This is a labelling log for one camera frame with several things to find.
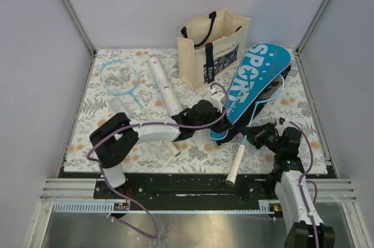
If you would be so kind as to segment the white shuttlecock tube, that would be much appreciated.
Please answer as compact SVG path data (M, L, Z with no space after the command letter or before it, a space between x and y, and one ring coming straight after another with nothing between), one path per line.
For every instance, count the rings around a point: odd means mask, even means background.
M168 79L161 60L158 57L150 58L148 60L148 67L157 84L169 116L171 117L180 113L182 111L181 104Z

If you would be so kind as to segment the light blue racket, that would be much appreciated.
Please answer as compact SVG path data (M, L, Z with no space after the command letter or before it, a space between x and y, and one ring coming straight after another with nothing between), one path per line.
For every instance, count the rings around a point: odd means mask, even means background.
M127 94L131 95L146 116L152 119L134 94L134 90L138 87L140 80L140 73L128 61L111 60L99 69L99 83L109 95L118 98Z
M259 97L259 99L257 100L257 102L255 103L255 106L254 106L254 110L252 112L252 115L251 115L251 119L249 121L249 124L247 125L247 127L250 127L251 124L252 124L252 121L255 117L255 114L256 114L256 111L257 111L257 107L258 105L260 104L265 104L269 101L272 101L274 100L275 98L278 97L278 95L282 92L282 90L284 89L284 86L285 86L285 79L284 77L282 76L282 74L279 74L269 85L269 87L266 89L266 91ZM242 158L243 158L243 154L245 152L245 147L246 147L246 142L247 142L247 136L244 136L243 137L243 140L241 142L241 144L239 145L238 147L238 150L237 150L237 153L236 153L236 156L235 156L235 159L234 159L234 162L231 166L231 169L230 169L230 172L228 173L227 175L227 178L225 180L225 183L228 185L228 186L234 186L235 183L236 183L236 179L237 179L237 174L238 174L238 170L240 168L240 164L241 164L241 161L242 161Z

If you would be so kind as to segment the blue racket cover bag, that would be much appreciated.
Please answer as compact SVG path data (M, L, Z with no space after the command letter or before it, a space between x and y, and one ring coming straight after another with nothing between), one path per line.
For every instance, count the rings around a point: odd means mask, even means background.
M258 103L277 76L286 78L291 69L292 56L288 49L274 43L257 43L244 55L228 90L227 119L233 127L223 133L210 131L209 137L217 144L230 142L241 127L246 127L265 106Z

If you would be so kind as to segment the clear plastic tube cap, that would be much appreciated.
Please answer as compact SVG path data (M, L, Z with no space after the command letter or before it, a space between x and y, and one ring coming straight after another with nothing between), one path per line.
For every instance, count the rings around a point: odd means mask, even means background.
M114 97L109 101L110 107L115 112L115 117L120 119L128 119L129 114L126 108L124 107L122 101L118 97Z

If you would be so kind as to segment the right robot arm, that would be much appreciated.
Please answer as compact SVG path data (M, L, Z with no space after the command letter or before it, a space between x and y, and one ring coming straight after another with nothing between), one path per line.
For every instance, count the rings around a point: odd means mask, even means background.
M335 232L320 218L307 189L305 170L299 157L304 131L290 126L266 123L240 128L240 133L256 149L265 146L274 155L273 170L265 181L267 194L278 199L286 223L285 247L334 247Z

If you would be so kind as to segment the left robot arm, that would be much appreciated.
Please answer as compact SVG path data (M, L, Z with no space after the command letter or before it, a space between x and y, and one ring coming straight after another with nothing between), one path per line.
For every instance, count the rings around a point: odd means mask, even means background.
M200 100L193 107L186 108L163 122L138 122L130 119L124 112L115 114L89 136L103 175L108 181L106 191L114 198L125 195L127 185L122 161L135 145L154 141L183 141L203 129L224 133L233 127L225 111L225 108L220 110L214 107L210 101Z

